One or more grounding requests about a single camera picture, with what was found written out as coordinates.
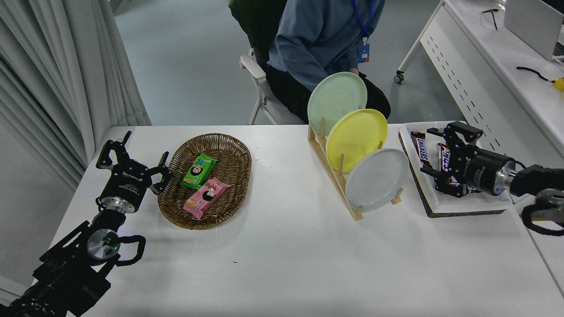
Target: white chair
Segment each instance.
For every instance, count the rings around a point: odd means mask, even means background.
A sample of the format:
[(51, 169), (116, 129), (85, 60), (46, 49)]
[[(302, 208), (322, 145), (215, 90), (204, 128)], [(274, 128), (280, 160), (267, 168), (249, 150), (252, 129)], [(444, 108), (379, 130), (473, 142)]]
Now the white chair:
[(257, 119), (258, 111), (261, 109), (266, 117), (275, 125), (296, 125), (304, 124), (304, 122), (290, 112), (278, 99), (274, 96), (266, 81), (266, 73), (257, 64), (253, 49), (249, 50), (246, 55), (241, 55), (239, 66), (249, 71), (254, 87), (257, 89), (257, 102), (254, 105), (250, 115), (249, 125), (254, 125)]

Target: snack package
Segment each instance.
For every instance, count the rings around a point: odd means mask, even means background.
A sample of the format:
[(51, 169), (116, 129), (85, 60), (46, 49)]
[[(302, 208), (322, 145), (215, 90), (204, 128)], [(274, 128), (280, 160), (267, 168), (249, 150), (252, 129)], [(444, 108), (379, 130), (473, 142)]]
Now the snack package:
[(225, 184), (215, 177), (210, 179), (184, 203), (184, 210), (193, 214), (196, 219), (201, 219), (209, 206), (229, 187), (231, 185)]
[[(446, 144), (438, 143), (437, 147), (439, 149), (439, 168), (440, 171), (448, 171), (448, 162), (451, 160), (451, 150), (448, 148)], [(450, 185), (459, 185), (454, 178), (450, 177), (449, 180)], [(478, 189), (468, 186), (468, 192), (481, 192)]]
[(429, 156), (427, 155), (427, 149), (425, 147), (425, 133), (412, 131), (410, 133), (411, 140), (413, 141), (413, 145), (417, 150), (417, 155), (419, 155), (419, 160), (423, 164), (423, 166), (433, 167), (431, 162), (429, 161)]
[(203, 153), (200, 154), (180, 184), (194, 190), (199, 189), (206, 179), (208, 179), (208, 176), (212, 172), (212, 168), (216, 162), (216, 159)]

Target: white tray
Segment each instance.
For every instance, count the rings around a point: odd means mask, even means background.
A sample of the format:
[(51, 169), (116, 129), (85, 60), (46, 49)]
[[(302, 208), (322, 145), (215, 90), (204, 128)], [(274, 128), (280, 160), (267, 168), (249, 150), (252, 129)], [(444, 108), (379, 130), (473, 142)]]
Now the white tray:
[(404, 124), (400, 128), (400, 139), (405, 148), (409, 163), (413, 166), (413, 173), (421, 187), (421, 193), (427, 200), (429, 208), (434, 214), (450, 214), (464, 215), (475, 214), (479, 212), (503, 211), (513, 205), (511, 197), (505, 191), (499, 196), (491, 196), (487, 193), (469, 193), (468, 195), (456, 198), (435, 190), (435, 182), (433, 177), (420, 171), (422, 164), (417, 155), (417, 150), (411, 141), (410, 133), (419, 131), (426, 134), (425, 144), (429, 161), (433, 168), (439, 167), (439, 151), (438, 143), (445, 143), (444, 139), (436, 135), (427, 133), (430, 127), (442, 128), (446, 127), (452, 121), (436, 121), (436, 122), (414, 122)]

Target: chair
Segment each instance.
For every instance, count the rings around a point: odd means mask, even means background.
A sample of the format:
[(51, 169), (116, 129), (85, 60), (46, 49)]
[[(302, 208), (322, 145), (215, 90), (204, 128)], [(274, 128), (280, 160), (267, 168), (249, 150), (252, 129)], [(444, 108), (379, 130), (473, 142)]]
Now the chair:
[(257, 89), (257, 102), (249, 119), (253, 125), (259, 110), (275, 125), (304, 124), (274, 96), (266, 81), (268, 50), (278, 31), (286, 0), (230, 0), (231, 15), (247, 34), (251, 49), (241, 55), (239, 66), (249, 71)]

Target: pink snack package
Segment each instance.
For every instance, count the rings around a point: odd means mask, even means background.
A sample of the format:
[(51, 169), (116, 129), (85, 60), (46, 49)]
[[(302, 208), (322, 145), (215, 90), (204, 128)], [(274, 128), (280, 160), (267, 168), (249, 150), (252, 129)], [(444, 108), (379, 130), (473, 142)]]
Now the pink snack package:
[(196, 219), (201, 219), (204, 212), (211, 206), (223, 192), (231, 187), (217, 178), (208, 179), (185, 203), (184, 210), (191, 213)]

